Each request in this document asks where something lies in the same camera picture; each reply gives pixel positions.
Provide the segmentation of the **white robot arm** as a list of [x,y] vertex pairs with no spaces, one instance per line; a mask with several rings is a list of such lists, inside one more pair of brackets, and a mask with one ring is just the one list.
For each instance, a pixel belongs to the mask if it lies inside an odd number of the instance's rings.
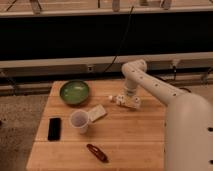
[[188,93],[146,73],[141,60],[122,66],[124,92],[141,86],[166,106],[164,171],[213,171],[213,106],[204,97]]

